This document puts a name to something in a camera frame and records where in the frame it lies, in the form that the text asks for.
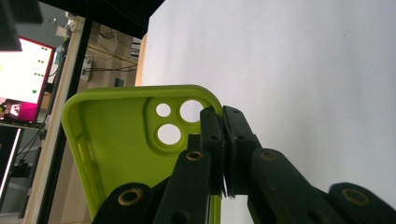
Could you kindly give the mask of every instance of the screw hole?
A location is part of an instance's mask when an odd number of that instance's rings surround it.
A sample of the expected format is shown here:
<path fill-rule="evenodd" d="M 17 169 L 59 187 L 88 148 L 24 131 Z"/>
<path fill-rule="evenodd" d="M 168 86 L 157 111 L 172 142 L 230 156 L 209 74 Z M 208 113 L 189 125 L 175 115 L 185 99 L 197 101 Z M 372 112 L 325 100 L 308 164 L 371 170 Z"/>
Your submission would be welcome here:
<path fill-rule="evenodd" d="M 171 217 L 172 223 L 175 223 L 175 224 L 187 223 L 189 221 L 189 219 L 190 219 L 189 214 L 184 211 L 176 212 Z"/>
<path fill-rule="evenodd" d="M 119 196 L 119 204 L 122 206 L 130 206 L 138 203 L 143 196 L 142 189 L 127 189 Z"/>
<path fill-rule="evenodd" d="M 189 159 L 190 161 L 198 161 L 203 156 L 204 156 L 204 154 L 202 154 L 202 152 L 193 151 L 193 152 L 190 152 L 189 154 L 187 154 L 187 159 Z"/>
<path fill-rule="evenodd" d="M 318 223 L 318 224 L 329 223 L 329 219 L 327 218 L 327 216 L 319 211 L 311 210 L 308 212 L 308 216 L 311 219 L 311 221 L 313 221 L 314 223 Z"/>
<path fill-rule="evenodd" d="M 344 198 L 350 203 L 354 203 L 359 206 L 365 206 L 370 203 L 370 199 L 357 189 L 343 189 L 342 193 Z"/>
<path fill-rule="evenodd" d="M 261 153 L 261 157 L 265 161 L 274 161 L 277 158 L 277 155 L 271 151 L 264 151 Z"/>

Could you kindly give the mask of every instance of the lime green phone case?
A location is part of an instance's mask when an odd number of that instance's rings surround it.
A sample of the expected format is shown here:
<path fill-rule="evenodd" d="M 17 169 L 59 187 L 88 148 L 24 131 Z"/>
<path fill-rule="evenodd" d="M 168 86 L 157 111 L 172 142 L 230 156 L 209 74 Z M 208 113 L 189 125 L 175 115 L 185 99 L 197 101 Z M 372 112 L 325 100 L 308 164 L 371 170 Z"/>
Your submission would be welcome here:
<path fill-rule="evenodd" d="M 118 186 L 153 187 L 172 174 L 188 135 L 200 132 L 199 120 L 187 121 L 180 113 L 189 101 L 213 106 L 222 116 L 216 96 L 193 85 L 92 89 L 66 102 L 62 123 L 92 217 Z M 160 113 L 160 106 L 168 111 Z M 166 126 L 178 129 L 175 143 L 159 136 Z M 211 223 L 219 223 L 219 197 L 211 203 Z"/>

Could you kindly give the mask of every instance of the white wall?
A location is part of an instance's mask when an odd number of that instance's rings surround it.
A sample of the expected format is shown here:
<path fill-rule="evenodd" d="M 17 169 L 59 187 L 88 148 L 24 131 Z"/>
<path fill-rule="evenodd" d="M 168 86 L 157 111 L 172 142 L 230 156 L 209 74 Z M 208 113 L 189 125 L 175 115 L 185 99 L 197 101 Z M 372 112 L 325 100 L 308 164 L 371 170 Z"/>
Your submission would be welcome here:
<path fill-rule="evenodd" d="M 313 186 L 352 182 L 396 207 L 395 40 L 394 1 L 167 0 L 143 85 L 205 86 Z M 224 223 L 247 223 L 242 207 Z"/>

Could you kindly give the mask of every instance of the monitor screen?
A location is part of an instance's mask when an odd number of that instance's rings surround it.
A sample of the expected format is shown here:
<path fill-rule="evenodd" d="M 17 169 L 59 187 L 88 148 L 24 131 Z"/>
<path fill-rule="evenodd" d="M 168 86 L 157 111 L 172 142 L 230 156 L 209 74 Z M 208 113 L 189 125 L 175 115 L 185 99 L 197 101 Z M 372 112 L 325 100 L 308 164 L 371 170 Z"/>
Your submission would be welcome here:
<path fill-rule="evenodd" d="M 35 123 L 54 48 L 20 37 L 22 51 L 0 51 L 0 121 Z"/>

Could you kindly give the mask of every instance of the power outlet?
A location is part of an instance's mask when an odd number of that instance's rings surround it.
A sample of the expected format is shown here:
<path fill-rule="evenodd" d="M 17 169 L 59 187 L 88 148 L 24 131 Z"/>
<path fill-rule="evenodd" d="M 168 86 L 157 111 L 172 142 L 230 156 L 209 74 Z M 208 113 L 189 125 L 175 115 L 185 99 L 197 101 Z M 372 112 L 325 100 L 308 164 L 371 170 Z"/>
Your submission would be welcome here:
<path fill-rule="evenodd" d="M 89 81 L 90 80 L 90 73 L 92 68 L 93 58 L 89 56 L 85 56 L 84 63 L 82 65 L 81 75 L 79 79 L 82 81 Z"/>

